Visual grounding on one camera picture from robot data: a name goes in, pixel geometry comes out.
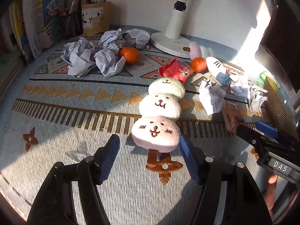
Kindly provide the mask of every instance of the metal screw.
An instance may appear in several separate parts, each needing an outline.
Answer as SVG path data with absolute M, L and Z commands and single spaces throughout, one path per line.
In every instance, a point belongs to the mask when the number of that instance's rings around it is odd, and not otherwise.
M 245 167 L 245 164 L 244 163 L 242 163 L 242 162 L 238 162 L 238 167 L 240 167 L 240 168 L 243 168 L 243 167 Z
M 94 160 L 93 156 L 88 156 L 88 157 L 85 158 L 86 162 L 91 162 L 92 160 Z
M 207 162 L 213 162 L 214 159 L 213 159 L 212 157 L 206 157 L 206 158 L 205 158 L 205 161 L 207 161 Z
M 59 167 L 61 167 L 61 165 L 62 165 L 62 162 L 57 162 L 54 164 L 55 168 L 59 168 Z

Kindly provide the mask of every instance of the embroidered mouth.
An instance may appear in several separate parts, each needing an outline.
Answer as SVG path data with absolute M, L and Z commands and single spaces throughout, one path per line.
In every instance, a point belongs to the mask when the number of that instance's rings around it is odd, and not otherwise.
M 163 82 L 163 83 L 167 83 L 167 84 L 170 84 L 171 82 L 168 82 L 169 80 L 168 79 L 166 79 L 166 81 L 165 82 Z
M 156 132 L 157 129 L 158 127 L 154 126 L 154 130 L 150 130 L 151 136 L 154 138 L 160 133 L 160 131 Z
M 154 104 L 155 104 L 156 106 L 160 106 L 160 107 L 165 108 L 166 104 L 161 105 L 162 102 L 163 102 L 163 100 L 159 100 L 159 104 L 157 104 L 157 103 L 154 103 Z

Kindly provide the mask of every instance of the white lamp base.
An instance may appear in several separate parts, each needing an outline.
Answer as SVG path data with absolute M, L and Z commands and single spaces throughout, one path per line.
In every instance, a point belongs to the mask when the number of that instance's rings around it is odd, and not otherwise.
M 151 43 L 163 52 L 181 58 L 190 58 L 189 53 L 183 50 L 183 47 L 189 47 L 190 40 L 181 36 L 178 40 L 174 40 L 166 37 L 162 32 L 155 33 L 151 35 Z

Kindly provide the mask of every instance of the white plush ball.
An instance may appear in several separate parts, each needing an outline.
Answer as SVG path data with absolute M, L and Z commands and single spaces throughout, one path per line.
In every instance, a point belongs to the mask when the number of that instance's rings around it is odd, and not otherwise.
M 131 135 L 138 146 L 166 153 L 176 149 L 181 133 L 173 121 L 162 116 L 153 116 L 137 120 Z
M 180 117 L 181 107 L 177 98 L 170 94 L 157 93 L 147 95 L 139 104 L 139 112 L 143 117 L 162 116 L 176 121 Z
M 149 85 L 148 93 L 149 95 L 165 93 L 182 99 L 185 96 L 185 88 L 179 80 L 164 77 L 154 80 Z

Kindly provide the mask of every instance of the barcode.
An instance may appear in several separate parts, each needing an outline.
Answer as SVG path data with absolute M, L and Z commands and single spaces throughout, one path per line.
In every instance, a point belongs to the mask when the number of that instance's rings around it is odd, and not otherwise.
M 236 105 L 235 105 L 235 104 L 232 104 L 232 103 L 230 103 L 230 102 L 229 102 L 229 106 L 232 107 L 232 108 L 234 108 L 234 109 L 237 109 L 237 108 L 236 108 Z

